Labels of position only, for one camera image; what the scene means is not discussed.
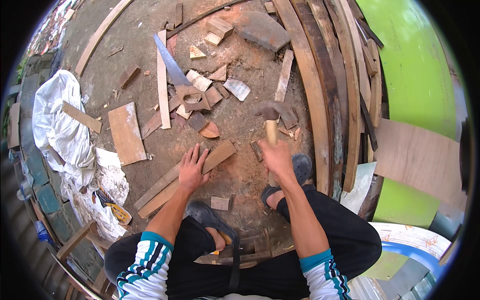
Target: hand saw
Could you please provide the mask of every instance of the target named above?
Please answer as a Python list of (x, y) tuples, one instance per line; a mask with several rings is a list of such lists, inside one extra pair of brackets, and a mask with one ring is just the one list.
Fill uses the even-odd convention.
[[(170, 78), (173, 81), (173, 85), (177, 91), (177, 96), (179, 97), (183, 106), (185, 106), (185, 112), (191, 112), (192, 110), (199, 109), (212, 110), (210, 108), (210, 104), (208, 104), (205, 92), (197, 89), (190, 81), (188, 81), (187, 77), (185, 77), (182, 70), (177, 65), (177, 62), (175, 62), (173, 57), (170, 55), (170, 52), (156, 34), (153, 35), (153, 39), (155, 40), (155, 44), (160, 52), (160, 55), (162, 56), (165, 67), (170, 74)], [(200, 95), (202, 98), (198, 103), (187, 103), (185, 102), (185, 96), (189, 95)]]

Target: hammer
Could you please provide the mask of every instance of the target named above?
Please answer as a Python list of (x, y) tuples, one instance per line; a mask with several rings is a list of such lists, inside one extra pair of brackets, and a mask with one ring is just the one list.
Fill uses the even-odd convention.
[[(272, 147), (275, 147), (278, 142), (276, 121), (279, 116), (281, 116), (284, 121), (296, 120), (291, 108), (279, 101), (263, 101), (254, 106), (252, 111), (255, 116), (263, 117), (267, 130), (267, 141)], [(270, 186), (278, 186), (271, 172), (268, 172), (268, 181)]]

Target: left hand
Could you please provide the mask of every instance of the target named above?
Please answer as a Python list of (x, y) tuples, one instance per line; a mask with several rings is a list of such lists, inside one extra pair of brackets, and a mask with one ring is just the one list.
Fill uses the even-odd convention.
[(180, 162), (180, 187), (184, 188), (189, 193), (193, 193), (210, 178), (210, 172), (205, 175), (202, 174), (202, 168), (208, 155), (208, 149), (205, 149), (200, 158), (198, 158), (199, 149), (200, 144), (197, 143), (195, 148), (190, 148)]

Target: black pants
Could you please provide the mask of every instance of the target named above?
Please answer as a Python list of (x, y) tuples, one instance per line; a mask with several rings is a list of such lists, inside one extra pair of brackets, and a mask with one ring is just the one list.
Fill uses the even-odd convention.
[[(312, 185), (303, 186), (308, 202), (325, 230), (336, 267), (348, 280), (362, 274), (380, 257), (382, 246), (376, 230), (362, 218)], [(277, 211), (290, 222), (283, 198)], [(133, 264), (141, 233), (115, 242), (105, 254), (105, 271), (111, 282)], [(230, 293), (231, 266), (197, 264), (199, 256), (213, 252), (213, 237), (195, 219), (188, 216), (180, 226), (169, 263), (167, 294), (169, 299), (222, 297)], [(300, 269), (295, 250), (240, 270), (237, 293), (273, 299), (301, 299), (309, 296), (307, 281)]]

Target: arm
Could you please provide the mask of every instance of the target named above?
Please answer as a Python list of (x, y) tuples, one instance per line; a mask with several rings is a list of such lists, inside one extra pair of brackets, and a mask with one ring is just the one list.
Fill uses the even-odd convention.
[(272, 171), (285, 194), (293, 242), (310, 288), (310, 299), (349, 299), (347, 280), (335, 268), (325, 231), (295, 178), (288, 143), (279, 140), (276, 147), (271, 147), (261, 140), (258, 145), (265, 168)]
[(199, 155), (199, 144), (190, 148), (180, 162), (180, 185), (172, 198), (150, 221), (137, 245), (135, 262), (117, 277), (121, 299), (164, 299), (168, 297), (168, 263), (180, 228), (183, 212), (193, 192), (205, 184), (210, 173), (202, 175), (208, 149)]

